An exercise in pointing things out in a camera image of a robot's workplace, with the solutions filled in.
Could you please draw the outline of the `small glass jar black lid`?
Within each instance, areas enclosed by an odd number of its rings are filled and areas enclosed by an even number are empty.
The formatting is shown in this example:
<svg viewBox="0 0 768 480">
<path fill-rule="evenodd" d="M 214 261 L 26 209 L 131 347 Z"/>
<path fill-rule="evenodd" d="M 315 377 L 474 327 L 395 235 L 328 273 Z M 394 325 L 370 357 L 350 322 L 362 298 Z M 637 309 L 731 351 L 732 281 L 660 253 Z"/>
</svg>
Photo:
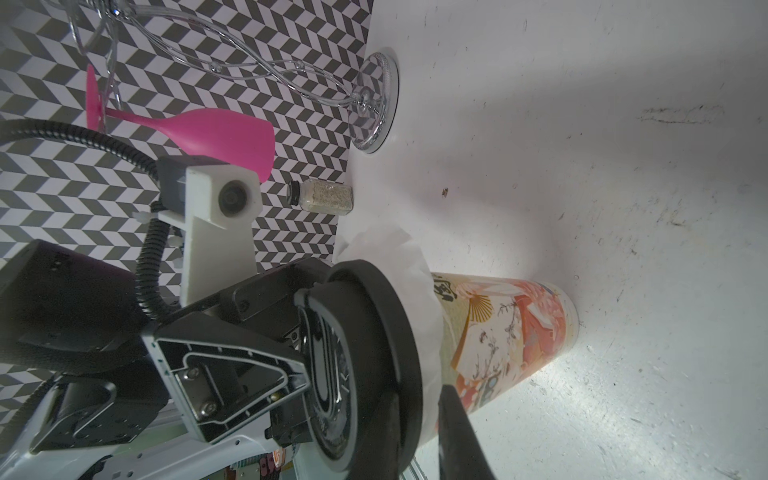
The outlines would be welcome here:
<svg viewBox="0 0 768 480">
<path fill-rule="evenodd" d="M 287 203 L 304 211 L 318 214 L 345 216 L 354 208 L 351 186 L 325 180 L 291 181 Z"/>
</svg>

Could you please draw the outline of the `black plastic cup lid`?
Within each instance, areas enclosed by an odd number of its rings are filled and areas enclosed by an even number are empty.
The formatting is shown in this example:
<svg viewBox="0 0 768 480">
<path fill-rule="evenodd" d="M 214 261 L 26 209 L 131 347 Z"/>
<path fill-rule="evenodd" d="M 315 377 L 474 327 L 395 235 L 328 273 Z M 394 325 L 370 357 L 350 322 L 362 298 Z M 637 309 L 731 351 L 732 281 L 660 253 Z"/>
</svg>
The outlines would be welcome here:
<svg viewBox="0 0 768 480">
<path fill-rule="evenodd" d="M 294 304 L 310 380 L 304 410 L 321 460 L 350 474 L 373 411 L 392 391 L 399 397 L 400 475 L 416 451 L 424 404 L 414 336 L 394 288 L 373 264 L 352 260 L 299 290 Z"/>
</svg>

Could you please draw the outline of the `illustrated paper milk tea cup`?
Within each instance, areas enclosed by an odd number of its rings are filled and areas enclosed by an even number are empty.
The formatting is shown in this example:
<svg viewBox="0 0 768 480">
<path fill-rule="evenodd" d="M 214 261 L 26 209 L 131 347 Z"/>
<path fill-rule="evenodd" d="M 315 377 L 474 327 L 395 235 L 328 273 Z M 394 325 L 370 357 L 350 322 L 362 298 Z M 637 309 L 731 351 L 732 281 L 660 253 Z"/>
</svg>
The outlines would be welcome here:
<svg viewBox="0 0 768 480">
<path fill-rule="evenodd" d="M 442 379 L 471 414 L 574 345 L 579 317 L 557 286 L 533 280 L 435 273 L 443 309 Z"/>
</svg>

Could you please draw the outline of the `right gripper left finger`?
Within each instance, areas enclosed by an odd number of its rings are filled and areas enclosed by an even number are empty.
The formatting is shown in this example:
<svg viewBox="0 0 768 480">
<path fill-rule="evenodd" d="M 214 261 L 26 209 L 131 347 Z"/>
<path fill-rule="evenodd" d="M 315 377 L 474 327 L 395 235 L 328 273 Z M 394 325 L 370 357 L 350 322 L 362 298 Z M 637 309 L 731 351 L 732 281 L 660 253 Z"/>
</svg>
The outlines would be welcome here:
<svg viewBox="0 0 768 480">
<path fill-rule="evenodd" d="M 351 480 L 393 480 L 399 477 L 400 450 L 399 397 L 383 393 L 350 468 Z"/>
</svg>

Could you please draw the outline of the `pink plastic wine glass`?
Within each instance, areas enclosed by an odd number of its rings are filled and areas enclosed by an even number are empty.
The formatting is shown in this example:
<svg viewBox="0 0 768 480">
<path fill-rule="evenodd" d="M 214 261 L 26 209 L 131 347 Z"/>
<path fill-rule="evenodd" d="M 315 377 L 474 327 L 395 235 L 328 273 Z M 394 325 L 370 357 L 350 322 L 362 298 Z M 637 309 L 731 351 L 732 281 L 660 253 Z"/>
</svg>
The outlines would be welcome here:
<svg viewBox="0 0 768 480">
<path fill-rule="evenodd" d="M 243 113 L 201 108 L 167 118 L 149 118 L 108 108 L 98 89 L 93 66 L 86 70 L 85 113 L 87 127 L 105 129 L 110 117 L 162 133 L 189 155 L 207 156 L 255 172 L 264 183 L 271 177 L 276 158 L 273 125 Z"/>
</svg>

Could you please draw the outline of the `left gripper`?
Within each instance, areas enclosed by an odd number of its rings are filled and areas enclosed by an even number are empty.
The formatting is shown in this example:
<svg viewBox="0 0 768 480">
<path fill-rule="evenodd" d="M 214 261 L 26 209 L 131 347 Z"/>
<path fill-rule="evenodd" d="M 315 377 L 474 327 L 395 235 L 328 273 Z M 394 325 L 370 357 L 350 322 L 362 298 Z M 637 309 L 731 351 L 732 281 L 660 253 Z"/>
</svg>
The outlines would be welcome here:
<svg viewBox="0 0 768 480">
<path fill-rule="evenodd" d="M 187 430 L 218 443 L 259 420 L 278 444 L 308 439 L 310 386 L 295 293 L 329 266 L 305 258 L 273 268 L 151 324 L 142 340 Z"/>
</svg>

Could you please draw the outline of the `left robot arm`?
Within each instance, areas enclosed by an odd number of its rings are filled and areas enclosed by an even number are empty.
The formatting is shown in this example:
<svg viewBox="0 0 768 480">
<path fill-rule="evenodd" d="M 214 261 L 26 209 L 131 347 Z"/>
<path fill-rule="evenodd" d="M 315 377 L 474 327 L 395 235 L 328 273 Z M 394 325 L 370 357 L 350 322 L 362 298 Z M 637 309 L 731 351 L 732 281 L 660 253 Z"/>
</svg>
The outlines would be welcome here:
<svg viewBox="0 0 768 480">
<path fill-rule="evenodd" d="M 264 120 L 198 110 L 157 124 L 183 150 L 153 159 L 102 133 L 8 120 L 1 141 L 100 150 L 159 188 L 127 271 L 35 240 L 1 271 L 1 359 L 52 377 L 1 435 L 5 479 L 265 478 L 317 451 L 294 293 L 326 265 L 256 270 L 251 224 L 276 140 Z"/>
</svg>

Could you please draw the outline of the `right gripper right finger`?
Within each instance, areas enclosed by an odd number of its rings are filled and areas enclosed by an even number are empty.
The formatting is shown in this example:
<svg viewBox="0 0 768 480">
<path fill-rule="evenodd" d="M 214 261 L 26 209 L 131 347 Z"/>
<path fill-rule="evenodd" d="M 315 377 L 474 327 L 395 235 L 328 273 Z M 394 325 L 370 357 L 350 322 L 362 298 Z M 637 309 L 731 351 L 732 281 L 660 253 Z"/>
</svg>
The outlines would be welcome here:
<svg viewBox="0 0 768 480">
<path fill-rule="evenodd" d="M 439 479 L 494 480 L 457 390 L 443 385 L 438 418 Z"/>
</svg>

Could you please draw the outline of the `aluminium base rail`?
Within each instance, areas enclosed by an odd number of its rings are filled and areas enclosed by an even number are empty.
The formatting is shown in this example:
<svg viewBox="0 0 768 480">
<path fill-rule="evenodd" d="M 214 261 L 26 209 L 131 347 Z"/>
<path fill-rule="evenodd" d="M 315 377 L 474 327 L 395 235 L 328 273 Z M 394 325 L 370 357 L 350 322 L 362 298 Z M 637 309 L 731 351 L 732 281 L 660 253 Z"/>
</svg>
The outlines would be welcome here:
<svg viewBox="0 0 768 480">
<path fill-rule="evenodd" d="M 321 460 L 314 444 L 280 447 L 263 437 L 267 422 L 217 443 L 198 441 L 188 433 L 152 447 L 142 446 L 107 458 L 93 479 L 237 479 L 264 478 L 271 469 L 280 479 L 372 479 L 372 473 L 334 472 Z"/>
</svg>

